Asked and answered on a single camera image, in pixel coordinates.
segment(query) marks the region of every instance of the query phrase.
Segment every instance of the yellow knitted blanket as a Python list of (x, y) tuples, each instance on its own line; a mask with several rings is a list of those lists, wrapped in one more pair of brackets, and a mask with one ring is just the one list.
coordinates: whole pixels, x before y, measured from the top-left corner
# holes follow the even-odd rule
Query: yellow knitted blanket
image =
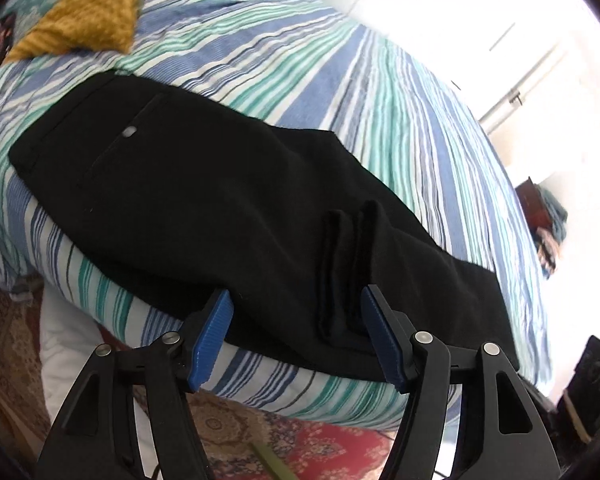
[(58, 0), (22, 38), (5, 62), (42, 54), (65, 54), (74, 48), (131, 49), (139, 0)]

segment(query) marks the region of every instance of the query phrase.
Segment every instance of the black trousers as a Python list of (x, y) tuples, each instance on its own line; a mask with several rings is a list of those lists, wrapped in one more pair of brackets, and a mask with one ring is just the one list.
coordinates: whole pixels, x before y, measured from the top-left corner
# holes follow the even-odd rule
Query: black trousers
[(54, 104), (10, 160), (76, 246), (147, 303), (184, 319), (228, 288), (229, 343), (382, 380), (359, 304), (375, 283), (418, 330), (494, 341), (517, 366), (496, 276), (441, 250), (331, 132), (107, 72)]

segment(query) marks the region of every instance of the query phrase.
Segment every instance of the striped bedsheet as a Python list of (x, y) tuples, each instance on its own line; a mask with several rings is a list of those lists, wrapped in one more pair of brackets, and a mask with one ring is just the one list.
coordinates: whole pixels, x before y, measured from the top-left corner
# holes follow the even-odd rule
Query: striped bedsheet
[[(179, 321), (105, 278), (41, 209), (8, 149), (54, 102), (109, 69), (208, 96), (289, 128), (333, 130), (454, 256), (500, 280), (522, 373), (552, 378), (539, 267), (512, 187), (456, 95), (416, 59), (320, 0), (146, 0), (133, 51), (39, 57), (0, 69), (0, 286), (37, 270), (130, 346)], [(191, 117), (192, 127), (196, 118)], [(336, 424), (396, 428), (407, 396), (222, 346), (204, 388)], [(449, 394), (448, 418), (459, 410)]]

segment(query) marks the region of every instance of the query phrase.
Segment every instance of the bedspread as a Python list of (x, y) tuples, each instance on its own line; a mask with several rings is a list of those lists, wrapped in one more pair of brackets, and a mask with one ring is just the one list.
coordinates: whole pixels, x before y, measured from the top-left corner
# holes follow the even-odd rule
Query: bedspread
[[(333, 130), (453, 256), (494, 270), (521, 373), (552, 378), (540, 271), (516, 195), (469, 110), (416, 59), (320, 0), (146, 0), (132, 53), (75, 52), (0, 69), (0, 286), (37, 270), (130, 346), (180, 324), (108, 280), (46, 215), (8, 149), (97, 72), (181, 86), (289, 128)], [(309, 420), (395, 428), (407, 396), (222, 346), (219, 396)], [(459, 411), (450, 390), (450, 418)]]

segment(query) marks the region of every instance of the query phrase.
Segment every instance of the white fabric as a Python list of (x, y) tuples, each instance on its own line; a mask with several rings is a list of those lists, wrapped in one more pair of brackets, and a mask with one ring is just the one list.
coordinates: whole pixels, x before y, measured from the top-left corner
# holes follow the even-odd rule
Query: white fabric
[[(46, 410), (53, 422), (74, 381), (102, 336), (93, 318), (45, 283), (40, 311), (40, 362)], [(158, 463), (149, 418), (134, 401), (136, 432), (144, 474)]]

